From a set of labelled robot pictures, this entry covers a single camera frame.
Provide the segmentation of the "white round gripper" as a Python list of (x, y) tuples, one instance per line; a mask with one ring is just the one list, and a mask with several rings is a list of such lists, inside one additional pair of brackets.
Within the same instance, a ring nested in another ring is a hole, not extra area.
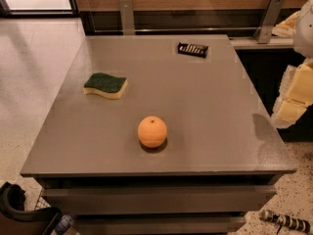
[[(313, 58), (313, 0), (277, 23), (272, 33), (283, 38), (293, 37), (293, 49), (306, 58)], [(304, 62), (298, 67), (288, 66), (285, 70), (279, 96), (273, 107), (272, 123), (285, 129), (294, 125), (313, 105), (313, 63)]]

